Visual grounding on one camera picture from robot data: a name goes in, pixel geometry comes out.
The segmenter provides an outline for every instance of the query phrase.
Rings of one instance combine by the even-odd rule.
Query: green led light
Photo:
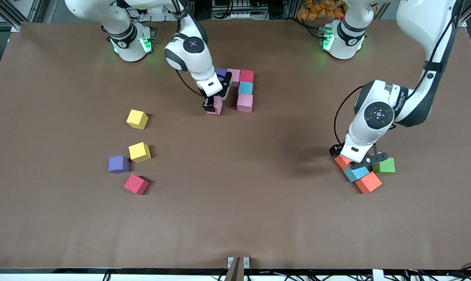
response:
[[[334,34],[331,34],[331,36],[324,41],[324,49],[329,50],[332,46],[333,41],[334,41]]]
[[[146,53],[148,53],[148,52],[150,52],[150,51],[152,50],[152,46],[151,46],[151,43],[150,43],[149,40],[147,40],[147,39],[142,39],[142,38],[141,38],[141,39],[140,39],[140,43],[142,44],[143,50],[144,50]]]
[[[112,40],[111,40],[111,43],[112,43],[112,46],[114,47],[114,52],[118,53],[118,50],[116,49],[116,45],[114,44],[114,42]]]
[[[360,39],[359,47],[357,48],[357,50],[360,50],[360,48],[362,48],[362,42],[364,42],[364,38],[365,36],[362,36],[362,39]]]

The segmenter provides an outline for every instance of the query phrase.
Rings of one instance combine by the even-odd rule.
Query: teal cube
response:
[[[369,170],[366,167],[358,168],[358,169],[350,169],[346,168],[343,171],[346,177],[350,180],[350,183],[354,181],[360,180],[362,177],[367,176],[369,174]]]
[[[394,174],[395,172],[395,160],[393,158],[388,158],[383,162],[376,163],[372,166],[372,170],[375,174],[379,176],[387,176],[389,174]]]
[[[239,94],[253,94],[253,83],[240,82],[239,90],[237,92]]]

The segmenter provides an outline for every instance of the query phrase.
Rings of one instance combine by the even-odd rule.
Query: red cube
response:
[[[364,176],[360,180],[357,180],[355,183],[359,187],[360,191],[364,194],[375,190],[381,185],[381,181],[373,171],[371,171],[369,174],[367,174],[367,176]]]
[[[143,180],[134,174],[131,174],[131,176],[125,183],[125,188],[136,194],[143,195],[148,185],[148,181]]]
[[[344,157],[343,155],[338,155],[334,160],[343,171],[346,170],[350,166],[350,162],[352,162],[352,160]]]
[[[239,75],[239,81],[240,82],[248,82],[248,83],[253,83],[255,80],[255,72],[254,71],[247,71],[242,69],[241,74]]]

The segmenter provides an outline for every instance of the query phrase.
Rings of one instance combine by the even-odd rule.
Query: purple cube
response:
[[[128,173],[130,171],[130,162],[123,155],[109,157],[109,171],[114,174]]]
[[[214,69],[214,71],[216,72],[216,74],[221,75],[223,77],[227,75],[227,69]],[[218,80],[223,81],[223,77],[218,77]]]

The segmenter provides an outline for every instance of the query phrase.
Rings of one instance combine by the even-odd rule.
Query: yellow cube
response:
[[[130,159],[135,163],[140,163],[151,158],[149,146],[145,142],[134,144],[128,147],[130,151]]]
[[[145,128],[145,125],[147,124],[148,119],[149,117],[147,116],[147,114],[145,114],[145,112],[138,111],[138,110],[131,110],[126,122],[132,128],[143,130],[143,128]]]

